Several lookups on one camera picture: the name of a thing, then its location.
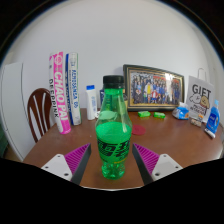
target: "bottle cap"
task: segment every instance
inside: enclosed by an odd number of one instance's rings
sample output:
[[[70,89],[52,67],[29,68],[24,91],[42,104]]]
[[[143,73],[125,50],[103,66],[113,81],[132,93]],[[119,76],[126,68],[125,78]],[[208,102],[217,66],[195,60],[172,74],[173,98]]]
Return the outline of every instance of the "bottle cap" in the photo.
[[[106,75],[103,77],[104,89],[124,89],[124,77],[122,75]]]
[[[86,90],[91,90],[91,89],[95,89],[95,86],[92,85],[92,86],[86,86]]]

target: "black cap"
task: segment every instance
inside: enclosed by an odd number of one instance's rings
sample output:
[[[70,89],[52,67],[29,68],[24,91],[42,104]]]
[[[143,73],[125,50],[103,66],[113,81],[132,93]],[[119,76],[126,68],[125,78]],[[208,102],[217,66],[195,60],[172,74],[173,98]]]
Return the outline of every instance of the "black cap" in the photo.
[[[104,89],[124,89],[124,77],[122,75],[106,75],[103,77]]]

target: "pink patterned object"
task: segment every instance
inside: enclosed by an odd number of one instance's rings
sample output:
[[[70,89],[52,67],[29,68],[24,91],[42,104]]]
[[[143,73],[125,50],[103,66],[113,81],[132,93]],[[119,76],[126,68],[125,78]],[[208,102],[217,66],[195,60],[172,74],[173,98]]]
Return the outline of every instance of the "pink patterned object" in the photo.
[[[138,150],[138,153],[139,153],[142,161],[144,162],[146,169],[148,170],[148,172],[151,175],[153,169],[156,166],[156,163],[159,160],[159,155],[141,145],[136,144],[136,143],[134,143],[134,146]]]
[[[79,164],[80,164],[89,145],[90,145],[89,143],[86,145],[83,145],[65,155],[65,160],[66,160],[72,174],[74,174],[76,169],[79,167]]]

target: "small bottle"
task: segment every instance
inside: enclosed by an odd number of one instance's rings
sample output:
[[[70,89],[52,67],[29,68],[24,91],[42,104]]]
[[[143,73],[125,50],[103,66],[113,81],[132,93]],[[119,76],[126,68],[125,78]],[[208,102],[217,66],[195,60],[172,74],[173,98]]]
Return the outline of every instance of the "small bottle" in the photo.
[[[132,123],[123,99],[124,77],[104,76],[103,84],[105,95],[95,128],[102,174],[116,180],[125,173]]]
[[[95,86],[86,86],[87,119],[95,119],[97,112],[96,90]]]
[[[219,120],[220,120],[220,113],[218,110],[219,101],[215,100],[215,105],[211,109],[210,116],[208,118],[208,122],[206,124],[206,128],[211,131],[212,133],[216,133]]]

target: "blue object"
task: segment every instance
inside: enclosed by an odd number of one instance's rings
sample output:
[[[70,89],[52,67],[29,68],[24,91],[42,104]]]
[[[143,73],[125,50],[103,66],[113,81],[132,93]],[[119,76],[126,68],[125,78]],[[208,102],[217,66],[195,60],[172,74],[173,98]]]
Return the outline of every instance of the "blue object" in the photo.
[[[103,103],[103,97],[104,97],[104,90],[101,89],[101,90],[100,90],[100,103],[101,103],[101,105],[102,105],[102,103]]]
[[[218,110],[219,101],[215,100],[215,105],[211,109],[210,116],[208,118],[208,122],[206,124],[206,128],[211,131],[212,133],[216,133],[219,120],[220,120],[220,113]]]
[[[92,90],[92,89],[95,89],[95,86],[92,85],[92,86],[86,86],[86,90]]]
[[[188,120],[189,119],[189,110],[185,107],[177,107],[173,110],[173,116],[177,119]]]

